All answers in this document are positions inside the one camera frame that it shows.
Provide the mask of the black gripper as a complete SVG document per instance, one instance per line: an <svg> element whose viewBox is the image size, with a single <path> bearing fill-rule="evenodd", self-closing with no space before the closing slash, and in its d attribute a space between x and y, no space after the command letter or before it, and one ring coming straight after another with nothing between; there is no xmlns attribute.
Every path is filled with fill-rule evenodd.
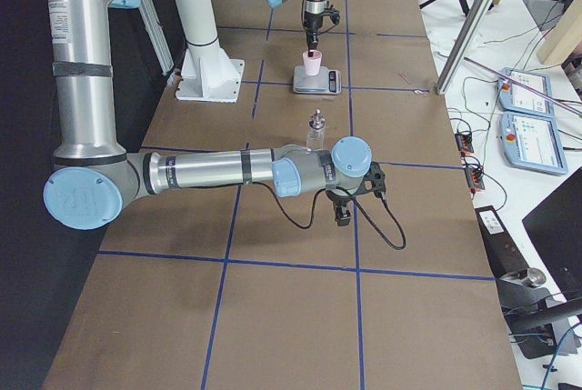
<svg viewBox="0 0 582 390"><path fill-rule="evenodd" d="M308 43L307 56L312 56L312 50L317 50L325 17L329 17L333 26L336 26L340 21L340 12L328 0L305 0L303 27Z"/></svg>
<svg viewBox="0 0 582 390"><path fill-rule="evenodd" d="M347 203L358 195L372 193L382 200L386 199L386 174L376 161L372 161L366 174L357 178L356 182L348 187L347 184L340 184L332 190L327 190L326 195L333 202L334 208L344 210ZM338 226L349 225L352 215L348 209L343 212L341 209L335 211L335 221Z"/></svg>

